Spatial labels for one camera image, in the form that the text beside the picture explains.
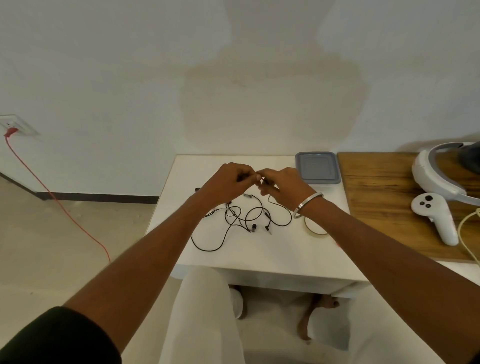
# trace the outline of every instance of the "white controller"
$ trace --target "white controller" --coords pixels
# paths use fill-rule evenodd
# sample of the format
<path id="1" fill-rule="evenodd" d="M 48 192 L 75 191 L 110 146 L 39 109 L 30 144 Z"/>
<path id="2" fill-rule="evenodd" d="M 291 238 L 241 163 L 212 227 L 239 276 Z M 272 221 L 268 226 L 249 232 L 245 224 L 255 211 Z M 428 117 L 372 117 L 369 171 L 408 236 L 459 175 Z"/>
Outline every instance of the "white controller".
<path id="1" fill-rule="evenodd" d="M 435 224 L 445 244 L 451 246 L 458 244 L 452 213 L 443 196 L 433 193 L 420 194 L 413 199 L 411 207 L 417 215 L 427 216 Z"/>

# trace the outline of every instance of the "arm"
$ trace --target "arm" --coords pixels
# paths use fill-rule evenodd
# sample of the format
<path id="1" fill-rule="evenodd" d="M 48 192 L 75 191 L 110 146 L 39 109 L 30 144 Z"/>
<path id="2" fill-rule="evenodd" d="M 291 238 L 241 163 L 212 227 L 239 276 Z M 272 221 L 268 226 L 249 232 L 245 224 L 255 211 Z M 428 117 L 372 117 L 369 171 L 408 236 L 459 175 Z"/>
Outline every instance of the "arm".
<path id="1" fill-rule="evenodd" d="M 258 179 L 260 176 L 250 166 L 224 164 L 176 212 L 88 282 L 64 306 L 97 323 L 122 352 L 150 311 L 202 217 L 244 193 Z"/>
<path id="2" fill-rule="evenodd" d="M 261 194 L 271 194 L 290 210 L 315 193 L 293 168 L 259 173 L 267 179 L 259 187 Z M 446 363 L 466 364 L 478 353 L 480 287 L 321 197 L 300 212 L 334 238 L 388 304 Z"/>

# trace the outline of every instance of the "white table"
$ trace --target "white table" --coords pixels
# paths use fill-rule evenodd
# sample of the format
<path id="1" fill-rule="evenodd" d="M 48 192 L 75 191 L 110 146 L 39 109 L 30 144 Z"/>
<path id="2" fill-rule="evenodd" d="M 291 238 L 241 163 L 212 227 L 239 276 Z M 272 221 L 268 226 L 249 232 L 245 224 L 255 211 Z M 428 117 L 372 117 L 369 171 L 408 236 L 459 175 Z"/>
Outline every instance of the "white table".
<path id="1" fill-rule="evenodd" d="M 295 167 L 293 156 L 179 155 L 170 170 L 147 232 L 164 221 L 194 193 L 196 187 L 201 187 L 223 163 L 228 162 L 248 164 L 255 170 Z M 318 191 L 349 212 L 342 183 L 319 186 Z M 261 199 L 273 220 L 288 222 L 288 213 L 268 203 L 267 196 L 260 196 L 255 186 L 247 192 Z M 253 198 L 240 196 L 233 205 L 242 208 L 244 217 L 249 209 L 259 204 Z M 264 229 L 267 217 L 262 215 L 254 223 L 257 224 L 254 233 L 232 227 L 224 245 L 216 252 L 202 252 L 189 241 L 171 275 L 182 279 L 193 266 L 209 266 L 221 271 L 230 284 L 317 293 L 346 291 L 346 287 L 356 282 L 367 282 L 335 241 L 330 236 L 309 232 L 303 218 L 293 219 L 286 227 L 271 224 L 272 235 Z M 220 245 L 227 228 L 224 211 L 220 210 L 202 219 L 193 232 L 193 238 L 201 248 L 213 249 Z"/>

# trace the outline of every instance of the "white wall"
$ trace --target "white wall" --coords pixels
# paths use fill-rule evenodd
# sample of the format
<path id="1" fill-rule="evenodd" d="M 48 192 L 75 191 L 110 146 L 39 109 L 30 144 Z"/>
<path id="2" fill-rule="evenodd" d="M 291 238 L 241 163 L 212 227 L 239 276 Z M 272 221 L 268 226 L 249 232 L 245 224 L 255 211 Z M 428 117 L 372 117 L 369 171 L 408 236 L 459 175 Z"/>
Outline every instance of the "white wall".
<path id="1" fill-rule="evenodd" d="M 158 195 L 175 154 L 480 140 L 480 4 L 4 0 L 0 114 L 58 192 Z M 0 171 L 41 190 L 0 146 Z"/>

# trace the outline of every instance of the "container lid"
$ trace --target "container lid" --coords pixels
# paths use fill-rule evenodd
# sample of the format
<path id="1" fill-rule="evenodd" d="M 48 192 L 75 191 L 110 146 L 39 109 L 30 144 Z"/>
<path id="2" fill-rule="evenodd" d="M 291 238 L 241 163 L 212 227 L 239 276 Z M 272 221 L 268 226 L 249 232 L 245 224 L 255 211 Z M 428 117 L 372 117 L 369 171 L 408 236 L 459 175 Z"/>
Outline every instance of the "container lid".
<path id="1" fill-rule="evenodd" d="M 295 156 L 295 167 L 308 184 L 338 184 L 340 170 L 332 152 L 301 152 Z"/>

